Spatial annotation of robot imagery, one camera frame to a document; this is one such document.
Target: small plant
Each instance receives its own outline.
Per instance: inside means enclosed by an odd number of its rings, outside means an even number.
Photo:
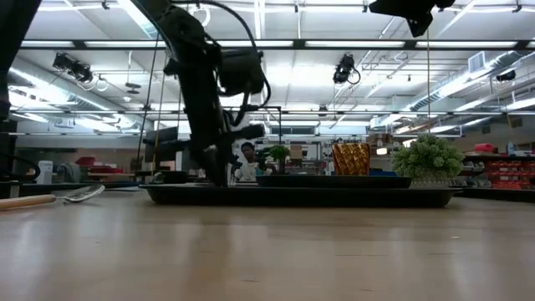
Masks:
[[[269,155],[275,160],[284,160],[290,154],[290,150],[282,145],[272,146]]]
[[[464,156],[443,138],[421,135],[410,147],[402,147],[392,160],[394,171],[413,179],[449,180],[462,170]]]

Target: man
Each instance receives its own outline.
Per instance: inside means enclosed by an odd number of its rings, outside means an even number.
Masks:
[[[254,145],[251,142],[242,144],[242,153],[245,160],[247,160],[247,163],[243,164],[242,167],[235,172],[235,176],[239,181],[256,181],[257,176],[267,176],[277,172],[275,166],[270,163],[266,164],[265,171],[259,168],[255,156]]]

